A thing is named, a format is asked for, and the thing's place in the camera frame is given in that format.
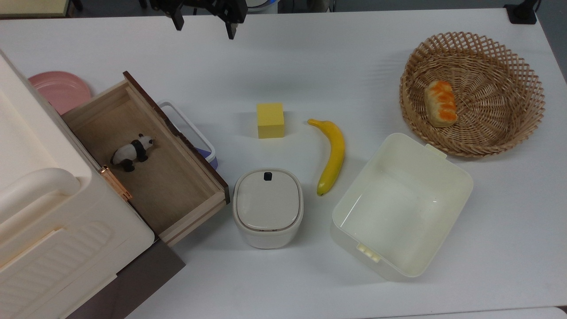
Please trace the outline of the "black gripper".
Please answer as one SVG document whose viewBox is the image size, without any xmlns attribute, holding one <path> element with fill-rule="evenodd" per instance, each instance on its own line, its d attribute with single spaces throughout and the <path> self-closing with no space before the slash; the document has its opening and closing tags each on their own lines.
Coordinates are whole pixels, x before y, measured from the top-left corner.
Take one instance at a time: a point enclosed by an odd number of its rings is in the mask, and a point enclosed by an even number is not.
<svg viewBox="0 0 567 319">
<path fill-rule="evenodd" d="M 184 26 L 181 11 L 183 6 L 205 9 L 225 22 L 228 38 L 231 40 L 235 37 L 238 24 L 244 22 L 249 9 L 245 0 L 151 0 L 150 6 L 171 18 L 178 31 Z"/>
</svg>

